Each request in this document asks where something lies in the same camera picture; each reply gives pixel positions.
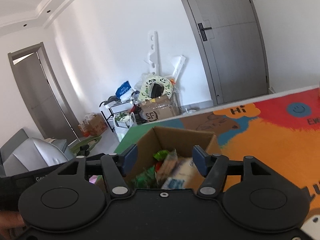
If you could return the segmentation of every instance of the open doorway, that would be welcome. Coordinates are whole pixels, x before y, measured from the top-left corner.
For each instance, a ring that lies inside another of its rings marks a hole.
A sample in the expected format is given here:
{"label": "open doorway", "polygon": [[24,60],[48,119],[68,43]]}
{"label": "open doorway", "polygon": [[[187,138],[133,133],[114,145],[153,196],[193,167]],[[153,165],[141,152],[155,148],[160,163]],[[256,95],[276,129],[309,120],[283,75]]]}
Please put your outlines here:
{"label": "open doorway", "polygon": [[27,109],[44,138],[66,139],[81,132],[53,73],[44,44],[9,53],[12,72]]}

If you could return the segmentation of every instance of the gray cushion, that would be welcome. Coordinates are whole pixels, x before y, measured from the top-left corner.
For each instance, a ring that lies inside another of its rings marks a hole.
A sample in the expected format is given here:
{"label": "gray cushion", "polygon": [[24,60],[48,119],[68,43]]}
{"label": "gray cushion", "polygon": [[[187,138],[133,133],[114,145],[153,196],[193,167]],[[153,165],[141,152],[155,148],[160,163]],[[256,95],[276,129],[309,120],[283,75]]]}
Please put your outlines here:
{"label": "gray cushion", "polygon": [[64,156],[68,159],[68,161],[75,157],[74,154],[71,152],[70,148],[68,147],[68,142],[66,139],[54,140],[52,144],[58,147],[58,149],[63,152]]}
{"label": "gray cushion", "polygon": [[7,158],[4,170],[7,176],[13,176],[67,161],[56,146],[37,138],[29,138]]}

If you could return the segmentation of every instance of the cardboard box with sf logo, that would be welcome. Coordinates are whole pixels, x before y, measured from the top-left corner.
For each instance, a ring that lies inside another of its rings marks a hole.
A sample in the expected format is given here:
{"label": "cardboard box with sf logo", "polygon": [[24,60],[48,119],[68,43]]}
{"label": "cardboard box with sf logo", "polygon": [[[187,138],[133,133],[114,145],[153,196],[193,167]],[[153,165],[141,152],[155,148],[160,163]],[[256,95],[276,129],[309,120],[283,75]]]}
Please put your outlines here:
{"label": "cardboard box with sf logo", "polygon": [[149,122],[154,122],[180,114],[177,106],[177,97],[172,95],[171,99],[167,95],[162,95],[158,98],[146,100],[140,104],[141,109]]}

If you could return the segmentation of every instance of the metal screw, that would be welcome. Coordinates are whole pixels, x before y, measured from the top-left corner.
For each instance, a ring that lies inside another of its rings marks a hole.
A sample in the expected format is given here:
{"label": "metal screw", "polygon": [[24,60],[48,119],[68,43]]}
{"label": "metal screw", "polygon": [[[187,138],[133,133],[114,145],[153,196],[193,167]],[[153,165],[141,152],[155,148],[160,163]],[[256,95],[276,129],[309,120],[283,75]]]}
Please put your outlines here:
{"label": "metal screw", "polygon": [[112,192],[117,195],[123,195],[128,192],[128,189],[126,187],[114,187]]}
{"label": "metal screw", "polygon": [[169,197],[169,194],[166,192],[161,192],[160,197]]}
{"label": "metal screw", "polygon": [[216,193],[216,190],[213,187],[203,187],[200,189],[200,193],[203,195],[212,195]]}

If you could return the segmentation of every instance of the sf logo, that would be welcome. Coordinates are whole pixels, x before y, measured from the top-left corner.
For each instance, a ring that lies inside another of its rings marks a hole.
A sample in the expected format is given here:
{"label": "sf logo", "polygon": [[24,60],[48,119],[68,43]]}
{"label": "sf logo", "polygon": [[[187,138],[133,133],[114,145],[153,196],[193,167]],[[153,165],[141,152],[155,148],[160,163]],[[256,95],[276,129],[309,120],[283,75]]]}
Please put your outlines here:
{"label": "sf logo", "polygon": [[154,112],[147,113],[146,116],[147,116],[147,119],[148,119],[150,122],[153,122],[153,121],[157,121],[157,120],[158,120],[158,114],[157,114],[155,111],[154,111]]}

